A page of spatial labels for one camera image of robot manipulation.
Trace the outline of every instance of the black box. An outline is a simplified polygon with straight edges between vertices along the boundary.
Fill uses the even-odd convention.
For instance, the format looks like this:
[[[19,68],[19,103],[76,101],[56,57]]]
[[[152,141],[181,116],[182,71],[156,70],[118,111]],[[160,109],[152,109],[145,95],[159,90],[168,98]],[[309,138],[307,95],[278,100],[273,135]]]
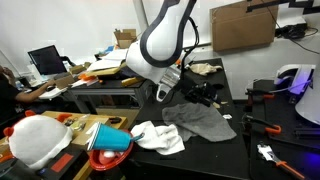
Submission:
[[[85,150],[70,144],[40,170],[39,175],[48,180],[73,179],[88,159]]]

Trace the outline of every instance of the white cloth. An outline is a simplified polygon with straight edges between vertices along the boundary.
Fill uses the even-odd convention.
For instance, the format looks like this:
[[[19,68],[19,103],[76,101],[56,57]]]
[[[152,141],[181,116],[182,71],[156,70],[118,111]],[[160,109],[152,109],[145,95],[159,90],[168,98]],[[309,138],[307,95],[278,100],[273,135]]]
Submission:
[[[218,69],[222,69],[221,66],[211,66],[208,63],[205,64],[192,64],[190,66],[192,72],[200,74],[202,76],[207,76],[209,73],[217,72]]]
[[[155,127],[151,121],[147,121],[135,125],[131,133],[133,136],[144,133],[144,137],[136,143],[142,148],[154,149],[162,155],[174,154],[185,149],[177,127],[173,124]]]
[[[72,140],[72,130],[56,119],[34,115],[13,126],[9,136],[12,154],[29,168],[43,168]]]

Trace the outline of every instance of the black tabletop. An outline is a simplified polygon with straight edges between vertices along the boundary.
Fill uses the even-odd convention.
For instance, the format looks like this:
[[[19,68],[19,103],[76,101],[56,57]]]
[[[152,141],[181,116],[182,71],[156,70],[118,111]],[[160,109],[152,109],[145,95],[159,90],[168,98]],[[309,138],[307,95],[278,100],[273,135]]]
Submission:
[[[221,59],[197,61],[196,63],[223,66]],[[184,151],[168,156],[163,156],[156,151],[145,150],[135,145],[132,158],[136,162],[156,167],[171,167],[176,170],[197,172],[220,178],[248,179],[247,151],[241,135],[240,120],[235,112],[225,72],[222,70],[208,76],[200,76],[188,71],[186,75],[195,80],[196,83],[207,81],[211,84],[221,84],[224,86],[224,88],[218,90],[218,95],[222,101],[228,102],[228,104],[223,105],[218,110],[222,115],[230,114],[233,116],[228,122],[230,127],[237,133],[237,136],[232,140],[215,143],[201,137],[192,137],[184,143]],[[168,94],[168,97],[162,103],[157,102],[153,96],[150,96],[140,110],[133,125],[149,120],[155,126],[164,125],[162,119],[163,108],[188,103],[179,92],[173,95],[171,101],[170,96],[171,94]]]
[[[259,81],[254,85],[257,89],[275,89],[273,81]],[[274,99],[254,103],[253,116],[265,119],[282,127],[282,133],[267,136],[262,133],[263,126],[253,125],[251,134],[250,174],[253,179],[292,179],[292,177],[273,162],[261,158],[257,144],[263,141],[270,145],[279,159],[298,170],[309,179],[320,179],[320,140],[299,139],[293,135],[295,128],[319,128],[319,126],[296,116],[295,105],[289,103],[286,92],[277,93]]]

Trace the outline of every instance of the blue plastic container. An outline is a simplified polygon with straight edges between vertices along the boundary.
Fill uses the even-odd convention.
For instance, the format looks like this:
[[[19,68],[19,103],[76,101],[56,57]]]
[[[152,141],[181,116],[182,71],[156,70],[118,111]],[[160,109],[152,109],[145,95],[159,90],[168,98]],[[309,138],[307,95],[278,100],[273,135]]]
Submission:
[[[88,150],[126,151],[131,142],[130,134],[99,123]]]

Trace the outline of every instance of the crumpled towel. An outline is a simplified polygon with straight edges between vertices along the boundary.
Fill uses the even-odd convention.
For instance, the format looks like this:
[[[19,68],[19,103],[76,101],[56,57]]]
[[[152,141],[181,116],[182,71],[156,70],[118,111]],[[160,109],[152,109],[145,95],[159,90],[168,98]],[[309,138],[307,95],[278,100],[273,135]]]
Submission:
[[[185,149],[182,138],[173,124],[155,127],[151,121],[147,121],[135,125],[131,130],[133,136],[141,133],[144,133],[144,137],[136,143],[142,148],[154,149],[162,155],[174,154]]]
[[[237,134],[230,128],[229,123],[219,111],[202,104],[178,104],[162,110],[164,123],[177,125],[183,141],[191,136],[199,135],[211,142],[225,141]]]
[[[190,66],[192,72],[200,74],[202,76],[207,76],[208,73],[217,72],[218,69],[222,69],[221,66],[211,66],[208,63],[205,64],[192,64]]]

